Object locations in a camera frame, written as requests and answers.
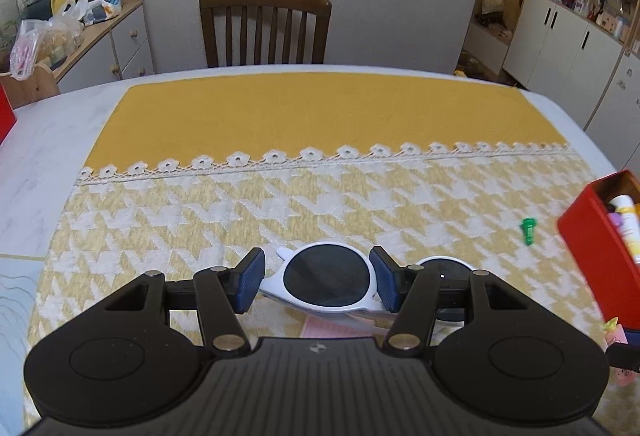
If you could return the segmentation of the pink small bottle toy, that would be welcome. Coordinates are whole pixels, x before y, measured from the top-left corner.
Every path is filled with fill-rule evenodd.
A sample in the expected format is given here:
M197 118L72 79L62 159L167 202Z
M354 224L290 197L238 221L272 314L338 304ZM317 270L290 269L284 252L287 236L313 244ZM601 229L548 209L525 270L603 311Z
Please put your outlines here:
M627 386L634 380L634 366L628 355L628 341L623 326L614 317L603 326L605 339L605 355L610 367L615 371L617 384Z

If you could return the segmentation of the red metal tin box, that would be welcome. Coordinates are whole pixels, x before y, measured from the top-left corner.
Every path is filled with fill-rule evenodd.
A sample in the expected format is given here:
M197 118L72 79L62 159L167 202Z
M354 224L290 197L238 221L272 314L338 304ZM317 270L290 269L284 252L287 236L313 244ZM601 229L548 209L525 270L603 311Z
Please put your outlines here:
M625 169L588 183L556 225L604 320L639 329L639 266L608 214L617 196L639 202L639 180Z

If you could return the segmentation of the white yellow supplement bottle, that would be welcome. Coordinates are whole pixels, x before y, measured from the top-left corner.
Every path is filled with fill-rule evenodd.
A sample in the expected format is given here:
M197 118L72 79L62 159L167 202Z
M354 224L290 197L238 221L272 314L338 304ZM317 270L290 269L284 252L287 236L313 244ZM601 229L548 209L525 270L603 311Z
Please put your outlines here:
M640 259L640 230L636 204L630 195L615 196L610 200L614 213L620 216L617 230L622 237L631 258L636 265Z

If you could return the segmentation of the pink ridged eraser block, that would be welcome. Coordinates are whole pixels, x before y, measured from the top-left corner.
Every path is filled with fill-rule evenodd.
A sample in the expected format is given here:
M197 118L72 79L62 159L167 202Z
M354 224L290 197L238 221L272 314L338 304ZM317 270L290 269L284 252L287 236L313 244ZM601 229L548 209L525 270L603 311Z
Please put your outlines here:
M300 332L301 338L367 338L383 336L390 321L373 320L356 315L308 315Z

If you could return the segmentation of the yellow houndstooth table runner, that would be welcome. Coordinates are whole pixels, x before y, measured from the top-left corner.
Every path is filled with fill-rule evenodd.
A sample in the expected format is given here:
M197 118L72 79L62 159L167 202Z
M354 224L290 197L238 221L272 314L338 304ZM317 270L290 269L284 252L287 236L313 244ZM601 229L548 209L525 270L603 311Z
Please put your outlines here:
M73 171L27 339L148 270L187 279L257 246L275 273L280 247L338 242L401 265L462 259L600 340L556 222L601 175L570 118L513 88L326 72L150 80Z

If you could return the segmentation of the green small peg toy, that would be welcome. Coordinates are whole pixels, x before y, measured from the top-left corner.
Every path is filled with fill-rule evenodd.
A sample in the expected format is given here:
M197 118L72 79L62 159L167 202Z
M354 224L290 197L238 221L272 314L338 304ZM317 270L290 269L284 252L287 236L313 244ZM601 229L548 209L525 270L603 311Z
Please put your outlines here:
M533 217L526 217L521 221L520 228L523 234L523 241L526 246L534 244L536 226L537 222Z

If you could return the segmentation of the white drawer cabinet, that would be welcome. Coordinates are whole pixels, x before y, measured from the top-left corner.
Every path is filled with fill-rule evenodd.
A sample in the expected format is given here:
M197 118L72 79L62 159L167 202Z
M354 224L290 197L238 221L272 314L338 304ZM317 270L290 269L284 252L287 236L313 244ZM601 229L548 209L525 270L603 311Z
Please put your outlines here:
M154 73L143 0L122 0L122 12L86 28L79 49L58 68L39 65L23 81L3 73L1 87L17 108L61 93Z

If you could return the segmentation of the red gift box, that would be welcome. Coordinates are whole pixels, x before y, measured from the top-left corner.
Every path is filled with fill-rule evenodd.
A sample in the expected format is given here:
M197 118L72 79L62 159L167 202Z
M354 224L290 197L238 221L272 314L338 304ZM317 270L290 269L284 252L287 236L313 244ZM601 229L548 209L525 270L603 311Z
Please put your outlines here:
M16 123L14 110L6 95L6 90L0 86L0 142L6 139L11 129Z

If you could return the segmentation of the brown wooden chair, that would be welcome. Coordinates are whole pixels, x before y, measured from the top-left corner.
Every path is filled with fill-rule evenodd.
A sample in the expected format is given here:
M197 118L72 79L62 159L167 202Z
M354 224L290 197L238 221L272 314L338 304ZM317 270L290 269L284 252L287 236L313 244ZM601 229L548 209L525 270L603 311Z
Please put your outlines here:
M321 64L330 0L198 0L206 65Z

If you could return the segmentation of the clear plastic bag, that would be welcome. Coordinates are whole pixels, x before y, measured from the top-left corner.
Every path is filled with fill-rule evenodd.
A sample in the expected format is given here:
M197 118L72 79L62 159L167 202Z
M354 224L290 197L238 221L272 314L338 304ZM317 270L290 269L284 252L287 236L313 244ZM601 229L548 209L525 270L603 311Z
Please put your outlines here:
M80 21L66 15L22 21L10 53L11 76L26 80L38 64L54 70L81 45L83 29Z

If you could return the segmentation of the white wall cabinet unit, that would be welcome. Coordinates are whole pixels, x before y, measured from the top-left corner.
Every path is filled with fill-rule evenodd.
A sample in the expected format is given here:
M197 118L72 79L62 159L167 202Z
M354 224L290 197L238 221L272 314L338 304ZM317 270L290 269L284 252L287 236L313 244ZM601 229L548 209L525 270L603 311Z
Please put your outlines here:
M475 1L460 60L470 76L541 94L616 169L639 169L639 0Z

